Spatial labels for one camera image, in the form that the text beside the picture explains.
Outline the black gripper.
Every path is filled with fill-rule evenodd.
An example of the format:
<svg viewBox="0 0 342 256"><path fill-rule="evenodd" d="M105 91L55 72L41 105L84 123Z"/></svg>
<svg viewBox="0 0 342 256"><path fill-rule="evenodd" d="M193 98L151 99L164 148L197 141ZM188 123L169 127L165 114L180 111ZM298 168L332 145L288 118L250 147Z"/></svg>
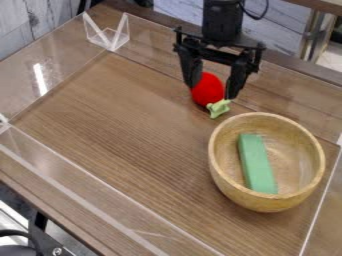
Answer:
<svg viewBox="0 0 342 256"><path fill-rule="evenodd" d="M242 32L243 15L259 21L244 7L244 0L204 0L199 33L189 33L180 26L173 29L173 51L179 55L183 80L193 88L201 78L203 60L231 66L226 82L226 98L236 98L246 83L246 73L259 70L266 46L248 39Z"/></svg>

